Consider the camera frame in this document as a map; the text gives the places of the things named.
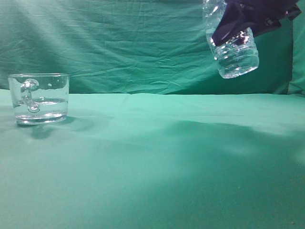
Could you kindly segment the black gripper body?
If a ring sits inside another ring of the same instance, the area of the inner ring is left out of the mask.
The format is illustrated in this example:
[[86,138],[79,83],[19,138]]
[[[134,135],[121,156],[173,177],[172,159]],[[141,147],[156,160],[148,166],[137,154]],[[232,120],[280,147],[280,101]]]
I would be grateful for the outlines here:
[[226,3],[244,5],[250,21],[248,28],[254,37],[277,30],[282,19],[293,21],[302,13],[297,0],[227,0]]

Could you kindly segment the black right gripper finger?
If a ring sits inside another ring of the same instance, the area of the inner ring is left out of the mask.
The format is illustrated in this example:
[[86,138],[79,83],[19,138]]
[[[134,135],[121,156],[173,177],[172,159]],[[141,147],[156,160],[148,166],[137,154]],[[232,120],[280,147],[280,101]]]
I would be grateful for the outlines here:
[[244,5],[227,4],[221,21],[212,35],[213,42],[215,46],[220,46],[248,27],[250,21],[245,15]]

